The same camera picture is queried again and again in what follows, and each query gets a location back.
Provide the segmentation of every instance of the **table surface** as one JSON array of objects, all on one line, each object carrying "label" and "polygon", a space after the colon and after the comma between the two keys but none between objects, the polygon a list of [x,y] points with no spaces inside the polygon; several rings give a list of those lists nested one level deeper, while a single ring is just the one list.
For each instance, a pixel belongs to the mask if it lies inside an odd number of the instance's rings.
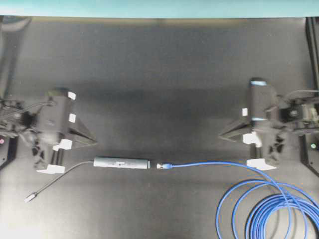
[{"label": "table surface", "polygon": [[[24,31],[3,31],[1,39],[1,48],[13,52],[10,98],[33,103],[53,87],[77,94],[74,112],[98,145],[67,151],[67,167],[101,155],[147,158],[152,165],[245,163],[249,146],[222,141],[218,134],[240,117],[250,78],[267,78],[282,94],[314,87],[304,18],[34,17]],[[26,195],[54,177],[36,173],[32,166],[31,152],[21,143],[17,159],[1,170],[1,235],[217,238],[220,198],[231,185],[255,177],[223,166],[160,171],[85,165],[25,204]],[[281,167],[268,173],[319,201],[318,178],[300,163],[296,138],[284,148]],[[224,238],[232,238],[231,211],[245,190],[234,193],[222,209]],[[253,205],[271,192],[261,189],[239,208],[241,236]],[[304,233],[300,216],[294,216],[298,239]],[[287,224],[286,210],[274,214],[267,235],[283,238]],[[313,229],[309,238],[315,238]]]}]

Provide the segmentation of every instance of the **black tabletop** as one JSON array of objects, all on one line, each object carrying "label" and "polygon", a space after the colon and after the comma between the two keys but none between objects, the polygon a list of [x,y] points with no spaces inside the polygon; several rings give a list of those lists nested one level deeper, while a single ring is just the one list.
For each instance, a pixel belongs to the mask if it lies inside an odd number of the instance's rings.
[{"label": "black tabletop", "polygon": [[[42,99],[53,87],[77,94],[74,111],[98,145],[67,151],[64,165],[94,156],[185,163],[245,163],[249,146],[218,134],[247,106],[249,80],[269,79],[278,92],[313,88],[305,19],[82,19],[34,17],[24,31],[2,31],[10,49],[11,99]],[[291,138],[281,166],[268,171],[319,201],[318,178],[300,163]],[[36,173],[22,143],[0,172],[0,233],[33,239],[217,238],[216,207],[233,184],[254,174],[223,167],[156,170],[93,168],[65,176],[32,202],[25,196],[54,176]],[[232,238],[235,199],[222,209],[222,234]],[[243,235],[249,211],[270,189],[239,208]],[[295,238],[304,224],[295,213]],[[274,214],[269,236],[282,238],[287,212]],[[310,237],[315,238],[311,230]]]}]

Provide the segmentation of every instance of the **cable coil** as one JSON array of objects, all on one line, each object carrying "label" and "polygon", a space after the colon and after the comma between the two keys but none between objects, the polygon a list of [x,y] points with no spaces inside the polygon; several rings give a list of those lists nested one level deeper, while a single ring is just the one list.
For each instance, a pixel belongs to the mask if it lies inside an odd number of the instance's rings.
[{"label": "cable coil", "polygon": [[[225,199],[237,188],[247,185],[247,184],[257,184],[254,187],[250,188],[248,191],[246,191],[236,202],[235,207],[233,209],[232,213],[232,230],[234,237],[238,239],[238,233],[236,230],[236,212],[239,207],[239,204],[254,190],[264,187],[264,186],[273,186],[277,188],[280,191],[280,194],[274,194],[269,197],[264,198],[262,201],[260,201],[254,209],[251,211],[251,213],[248,216],[246,226],[245,226],[245,239],[265,239],[266,238],[266,225],[268,222],[268,219],[270,216],[280,210],[280,209],[288,209],[289,211],[289,225],[288,230],[285,235],[285,238],[288,238],[288,235],[291,231],[291,224],[292,224],[292,215],[291,215],[291,208],[298,209],[304,218],[305,222],[305,239],[308,238],[308,222],[307,222],[307,216],[310,218],[310,220],[315,225],[317,231],[319,231],[319,205],[314,201],[314,199],[308,195],[303,190],[286,183],[278,183],[273,178],[265,174],[264,172],[256,169],[251,168],[249,166],[246,166],[244,164],[240,163],[233,163],[233,162],[223,162],[223,161],[211,161],[211,162],[201,162],[201,163],[189,163],[189,164],[159,164],[158,168],[162,169],[171,169],[171,168],[179,168],[179,167],[191,167],[191,166],[200,166],[200,165],[231,165],[231,166],[237,166],[242,168],[247,168],[251,171],[257,172],[267,178],[270,181],[265,180],[247,180],[244,182],[241,182],[233,187],[231,187],[225,195],[221,198],[216,212],[216,230],[218,234],[218,238],[222,239],[222,235],[220,232],[220,226],[219,226],[219,215],[220,210],[223,206],[223,203]],[[286,190],[286,188],[293,189],[302,195],[305,196],[306,199],[300,198],[298,196],[292,195],[289,191]]]}]

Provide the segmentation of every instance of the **black plastic part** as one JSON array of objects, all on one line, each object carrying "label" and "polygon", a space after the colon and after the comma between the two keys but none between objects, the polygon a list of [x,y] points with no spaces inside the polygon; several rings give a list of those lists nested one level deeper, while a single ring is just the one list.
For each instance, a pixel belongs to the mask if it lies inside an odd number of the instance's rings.
[{"label": "black plastic part", "polygon": [[3,144],[0,144],[0,169],[3,169],[6,165],[15,159],[18,138],[9,138],[0,136],[0,140],[4,140]]},{"label": "black plastic part", "polygon": [[256,147],[256,144],[252,143],[250,145],[250,158],[262,158],[263,157],[263,153],[262,153],[262,148]]},{"label": "black plastic part", "polygon": [[317,175],[319,177],[318,169],[314,167],[313,162],[308,157],[308,149],[309,149],[309,147],[307,145],[311,144],[311,142],[309,142],[309,140],[306,140],[306,136],[303,135],[303,136],[299,137],[299,143],[300,143],[300,158],[301,158],[301,162],[308,169],[310,169],[315,175]]},{"label": "black plastic part", "polygon": [[64,149],[59,149],[58,151],[54,151],[50,164],[62,165],[63,154],[64,154]]},{"label": "black plastic part", "polygon": [[[307,24],[306,24],[306,32],[307,32],[307,40],[310,52],[310,58],[312,63],[313,75],[314,75],[314,82],[316,89],[319,90],[319,39],[317,32],[319,30],[319,23],[317,17],[308,17]],[[318,104],[315,105],[317,112],[319,112]],[[301,162],[309,168],[315,175],[319,177],[319,168],[314,167],[312,159],[308,154],[309,147],[311,145],[311,140],[307,140],[307,136],[303,135],[299,137],[300,142],[300,157]]]},{"label": "black plastic part", "polygon": [[281,119],[285,123],[299,121],[304,118],[303,107],[300,105],[282,109],[280,113]]}]

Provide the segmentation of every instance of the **black wire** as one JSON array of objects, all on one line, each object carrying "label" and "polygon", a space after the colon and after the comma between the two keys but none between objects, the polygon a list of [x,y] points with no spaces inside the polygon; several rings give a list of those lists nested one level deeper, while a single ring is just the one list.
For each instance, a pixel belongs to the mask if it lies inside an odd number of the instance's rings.
[{"label": "black wire", "polygon": [[47,189],[48,187],[50,187],[53,183],[55,183],[56,181],[58,181],[60,178],[62,178],[64,175],[66,175],[68,172],[72,171],[73,169],[75,169],[76,167],[82,165],[82,164],[87,164],[87,163],[93,163],[93,160],[90,161],[84,161],[78,164],[73,165],[71,168],[69,168],[68,170],[66,170],[63,174],[59,175],[58,177],[56,177],[55,179],[53,179],[51,182],[48,182],[47,184],[45,184],[42,188],[40,188],[39,190],[35,191],[36,194],[39,194],[40,192],[42,192],[43,190]]},{"label": "black wire", "polygon": [[51,106],[51,105],[53,105],[53,102],[38,102],[38,103],[35,103],[35,104],[33,104],[33,105],[27,106],[27,107],[25,107],[24,109],[17,110],[17,111],[15,111],[15,112],[12,112],[12,113],[9,113],[9,114],[0,116],[0,120],[3,120],[3,119],[6,119],[6,118],[9,118],[9,117],[12,117],[12,116],[14,116],[15,114],[21,114],[21,113],[23,113],[23,112],[28,111],[29,109],[31,109],[31,108],[33,108],[33,107]]}]

